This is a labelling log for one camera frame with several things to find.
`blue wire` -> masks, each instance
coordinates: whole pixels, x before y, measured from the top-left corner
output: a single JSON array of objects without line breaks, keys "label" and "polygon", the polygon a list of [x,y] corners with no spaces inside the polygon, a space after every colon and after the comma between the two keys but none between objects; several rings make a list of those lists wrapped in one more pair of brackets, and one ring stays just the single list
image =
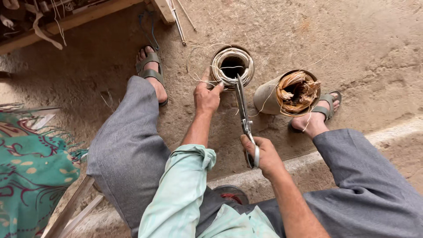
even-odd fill
[{"label": "blue wire", "polygon": [[[141,21],[145,15],[145,13],[147,13],[150,17],[151,17],[151,35],[153,36],[153,40],[156,44],[153,44],[153,42],[151,42],[150,38],[148,37],[148,34],[144,31],[143,26],[141,25]],[[157,43],[156,37],[154,37],[154,18],[153,18],[153,12],[152,11],[147,11],[145,10],[143,13],[138,15],[138,21],[140,23],[140,27],[141,30],[143,31],[144,35],[146,36],[146,38],[148,39],[148,41],[150,41],[150,44],[156,49],[159,50],[160,46],[159,43]]]}]

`scissors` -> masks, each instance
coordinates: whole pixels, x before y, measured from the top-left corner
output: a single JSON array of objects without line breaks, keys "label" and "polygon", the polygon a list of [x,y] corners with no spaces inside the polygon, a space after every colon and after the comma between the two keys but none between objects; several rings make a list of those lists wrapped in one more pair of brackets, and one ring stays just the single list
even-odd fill
[{"label": "scissors", "polygon": [[241,117],[242,130],[244,131],[244,134],[248,136],[250,141],[255,146],[254,157],[250,155],[247,151],[245,151],[245,158],[247,159],[247,164],[250,167],[250,169],[253,169],[254,167],[258,168],[258,162],[260,158],[260,149],[255,144],[253,136],[251,134],[251,124],[253,122],[248,119],[247,104],[245,103],[245,98],[244,98],[244,86],[241,83],[241,78],[239,77],[239,74],[237,74],[237,77],[238,77],[238,83],[235,85],[235,92],[236,92],[236,100],[238,102],[238,107],[239,107],[239,116]]}]

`gray trousers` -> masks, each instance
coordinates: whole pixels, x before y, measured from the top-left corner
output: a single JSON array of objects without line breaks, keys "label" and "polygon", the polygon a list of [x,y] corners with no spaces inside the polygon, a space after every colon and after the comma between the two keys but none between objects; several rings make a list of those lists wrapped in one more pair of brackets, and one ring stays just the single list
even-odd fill
[{"label": "gray trousers", "polygon": [[[87,174],[95,178],[134,238],[170,155],[157,134],[158,116],[153,86],[131,77],[124,99],[100,128],[88,153]],[[304,197],[332,237],[423,237],[422,197],[361,133],[328,131],[313,143],[339,188]],[[196,236],[213,222],[224,203],[239,213],[249,213],[258,205],[276,233],[285,237],[275,199],[243,206],[224,200],[210,188],[200,206]]]}]

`man's left hand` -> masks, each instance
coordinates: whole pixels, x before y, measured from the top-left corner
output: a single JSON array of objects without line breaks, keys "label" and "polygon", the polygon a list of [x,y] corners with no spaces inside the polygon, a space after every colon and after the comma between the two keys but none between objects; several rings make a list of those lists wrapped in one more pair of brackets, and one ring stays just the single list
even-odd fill
[{"label": "man's left hand", "polygon": [[[209,81],[210,68],[204,71],[202,81]],[[211,116],[217,110],[220,103],[220,93],[224,85],[220,82],[211,91],[207,89],[207,83],[200,82],[194,90],[195,114]]]}]

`scissor blade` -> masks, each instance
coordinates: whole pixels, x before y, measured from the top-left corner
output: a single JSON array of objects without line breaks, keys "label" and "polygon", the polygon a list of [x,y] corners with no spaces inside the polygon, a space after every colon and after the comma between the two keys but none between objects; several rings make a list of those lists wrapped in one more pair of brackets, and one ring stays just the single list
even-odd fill
[{"label": "scissor blade", "polygon": [[241,82],[241,77],[239,76],[239,74],[236,74],[238,77],[238,87],[239,87],[239,91],[240,93],[240,97],[241,97],[241,102],[242,102],[242,108],[243,108],[243,115],[245,117],[245,119],[248,120],[248,114],[247,114],[247,103],[245,102],[245,98],[244,98],[244,85]]},{"label": "scissor blade", "polygon": [[239,87],[239,84],[235,85],[235,92],[236,92],[236,101],[238,102],[238,109],[239,109],[239,115],[241,117],[241,120],[246,119],[245,118],[245,112],[244,112],[244,106],[242,104],[242,92]]}]

